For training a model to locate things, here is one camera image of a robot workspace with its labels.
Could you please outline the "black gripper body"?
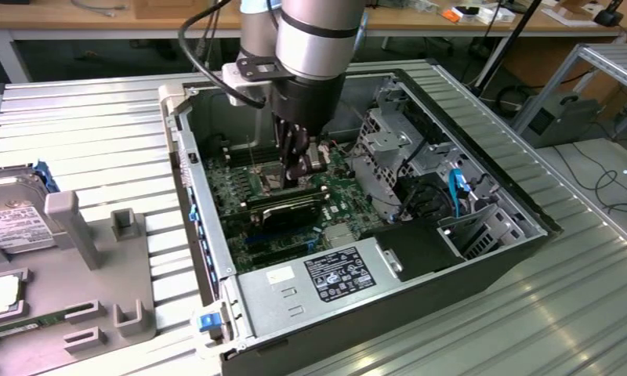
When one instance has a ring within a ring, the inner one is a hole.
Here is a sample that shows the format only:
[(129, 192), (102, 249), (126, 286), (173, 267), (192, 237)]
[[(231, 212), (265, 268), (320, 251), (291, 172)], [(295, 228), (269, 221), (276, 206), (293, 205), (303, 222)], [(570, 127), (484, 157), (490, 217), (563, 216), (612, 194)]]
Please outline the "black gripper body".
[(297, 76), (273, 81), (273, 114), (285, 122), (305, 128), (308, 132), (320, 132), (335, 116), (344, 83), (344, 74), (324, 81)]

